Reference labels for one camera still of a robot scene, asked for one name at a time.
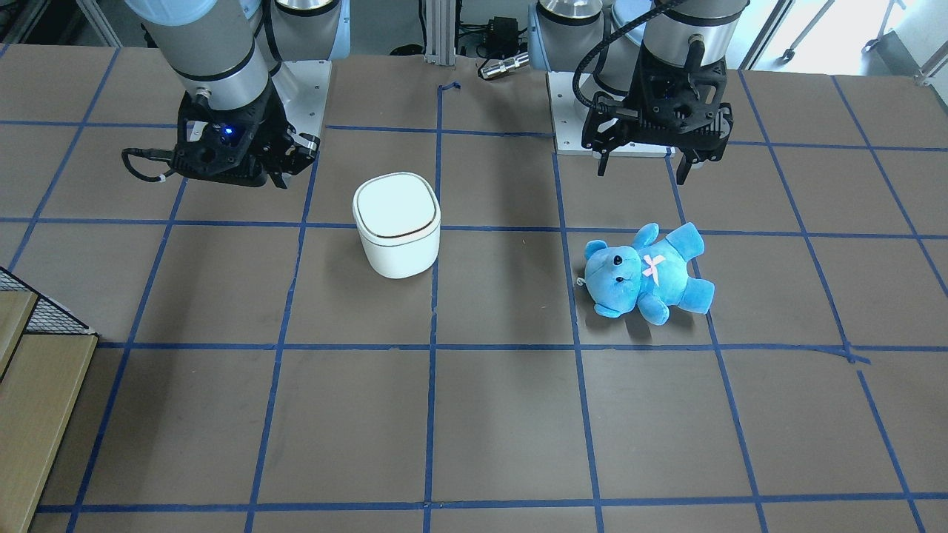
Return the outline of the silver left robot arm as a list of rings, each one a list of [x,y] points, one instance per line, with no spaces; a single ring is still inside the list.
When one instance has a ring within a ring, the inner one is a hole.
[[[535,1],[531,67],[548,75],[555,139],[590,154],[681,156],[675,178],[720,161],[732,108],[726,51],[745,1]]]

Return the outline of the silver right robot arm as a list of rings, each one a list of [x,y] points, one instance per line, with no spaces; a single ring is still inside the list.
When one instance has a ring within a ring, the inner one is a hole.
[[[332,61],[351,51],[348,1],[127,6],[185,88],[175,146],[124,149],[131,175],[287,189],[316,160]]]

